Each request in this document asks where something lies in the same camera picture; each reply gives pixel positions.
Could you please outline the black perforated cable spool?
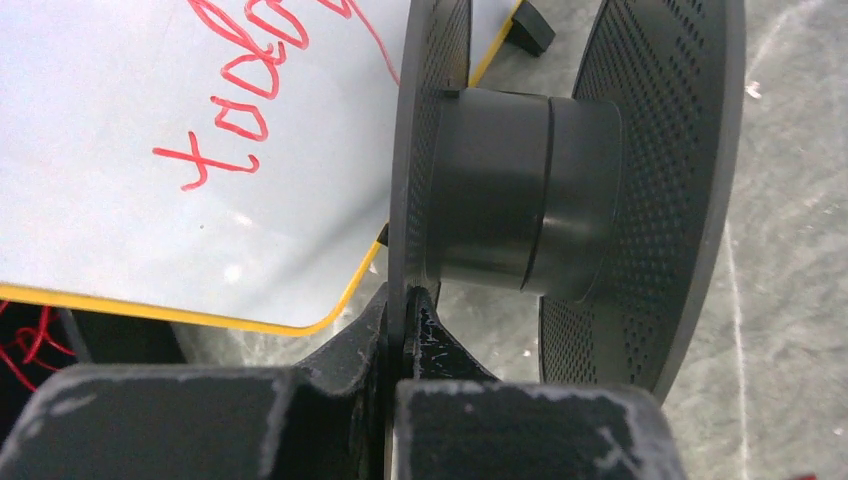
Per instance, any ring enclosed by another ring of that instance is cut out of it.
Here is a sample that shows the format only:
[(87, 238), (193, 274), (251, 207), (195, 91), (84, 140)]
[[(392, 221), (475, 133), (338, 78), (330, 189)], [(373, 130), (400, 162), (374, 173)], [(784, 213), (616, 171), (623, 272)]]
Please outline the black perforated cable spool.
[(741, 1), (605, 1), (568, 97), (469, 83), (472, 5), (411, 4), (389, 220), (388, 344), (442, 281), (539, 299), (546, 383), (664, 399), (709, 288), (745, 73)]

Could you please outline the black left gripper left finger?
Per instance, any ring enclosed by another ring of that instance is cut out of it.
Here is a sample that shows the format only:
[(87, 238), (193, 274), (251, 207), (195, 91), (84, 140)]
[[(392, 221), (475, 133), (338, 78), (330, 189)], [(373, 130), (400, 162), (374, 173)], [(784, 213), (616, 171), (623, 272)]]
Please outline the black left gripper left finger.
[(302, 361), (92, 365), (48, 379), (1, 449), (5, 479), (379, 479), (388, 290)]

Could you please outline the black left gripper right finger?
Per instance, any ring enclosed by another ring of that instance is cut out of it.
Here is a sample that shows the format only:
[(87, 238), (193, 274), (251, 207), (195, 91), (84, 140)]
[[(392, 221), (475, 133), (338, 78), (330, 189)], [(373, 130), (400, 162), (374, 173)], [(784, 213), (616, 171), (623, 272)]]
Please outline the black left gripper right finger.
[(395, 389), (399, 479), (683, 479), (659, 405), (641, 389), (496, 379), (441, 324), (406, 307), (409, 377)]

